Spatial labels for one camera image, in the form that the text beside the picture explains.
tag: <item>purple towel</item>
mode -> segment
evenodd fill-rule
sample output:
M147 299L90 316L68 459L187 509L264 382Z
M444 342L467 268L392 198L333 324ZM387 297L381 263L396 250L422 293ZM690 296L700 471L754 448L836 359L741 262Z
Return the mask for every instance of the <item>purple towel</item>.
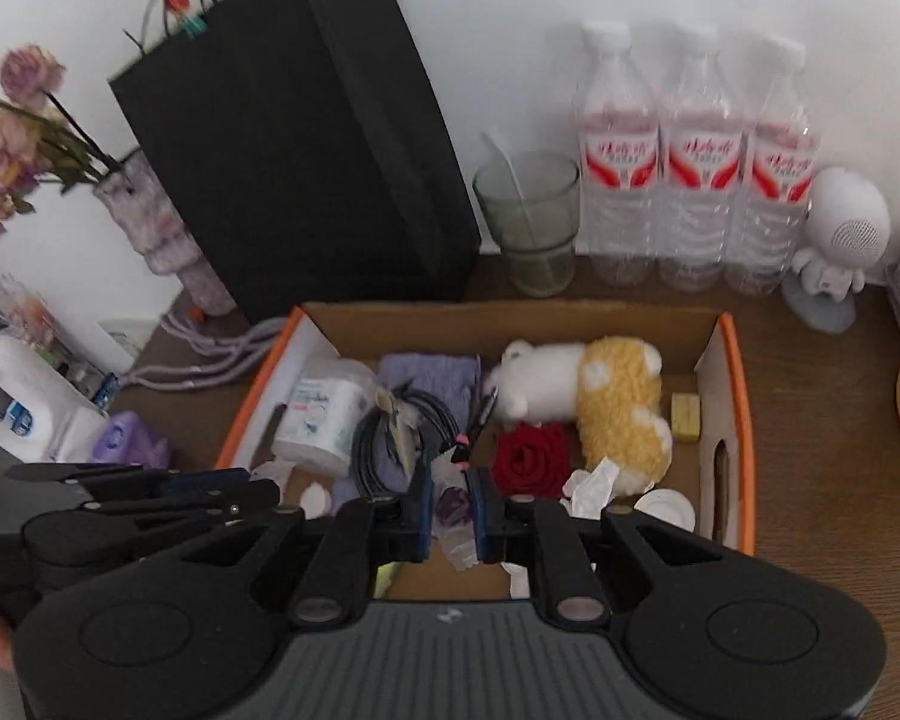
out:
M447 405L458 427L463 430L470 415L470 401L480 391L480 358L388 354L380 359L377 381L388 389L409 382L413 389L422 389L437 396ZM374 443L373 456L380 481L390 490L402 493L407 488L407 480L402 467L386 454L382 431ZM357 497L357 485L352 475L338 479L333 487L333 513L336 514L344 503Z

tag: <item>red ornament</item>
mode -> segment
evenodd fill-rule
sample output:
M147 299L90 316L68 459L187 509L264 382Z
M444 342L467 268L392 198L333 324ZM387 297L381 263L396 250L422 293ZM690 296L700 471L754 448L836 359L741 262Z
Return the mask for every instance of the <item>red ornament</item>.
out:
M190 10L190 0L163 0L163 6L175 16L184 16Z
M570 478L566 429L558 422L541 427L520 424L514 432L502 434L490 475L501 495L561 498Z

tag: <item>black paper bag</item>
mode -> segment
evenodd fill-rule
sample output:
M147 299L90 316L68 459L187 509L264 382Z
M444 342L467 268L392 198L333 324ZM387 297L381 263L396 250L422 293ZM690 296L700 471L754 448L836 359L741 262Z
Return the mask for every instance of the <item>black paper bag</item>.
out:
M221 0L111 88L251 320L458 299L479 233L396 0Z

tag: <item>wooden table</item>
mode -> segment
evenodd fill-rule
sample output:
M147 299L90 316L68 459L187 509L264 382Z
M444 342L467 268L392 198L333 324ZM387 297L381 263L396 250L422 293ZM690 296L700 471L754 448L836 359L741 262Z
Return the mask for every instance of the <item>wooden table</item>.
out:
M482 258L467 298L516 298L497 258ZM890 645L867 717L900 720L900 429L895 380L900 333L883 290L867 288L845 335L816 334L779 294L740 298L725 288L682 295L650 283L607 287L586 260L566 298L608 298L727 309L737 323L754 414L757 552L850 593L877 616ZM228 319L231 330L242 325ZM185 348L160 334L149 361L180 361ZM121 394L181 451L206 466L220 446L248 380L204 394Z

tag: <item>vase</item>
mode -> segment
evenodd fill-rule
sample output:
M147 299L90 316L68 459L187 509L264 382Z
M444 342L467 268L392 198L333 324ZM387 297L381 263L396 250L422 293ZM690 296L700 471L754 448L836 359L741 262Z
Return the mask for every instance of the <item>vase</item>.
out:
M211 317L221 317L237 307L141 149L132 151L120 170L103 177L93 194L120 225L133 250L143 255L151 272L176 274L194 305Z

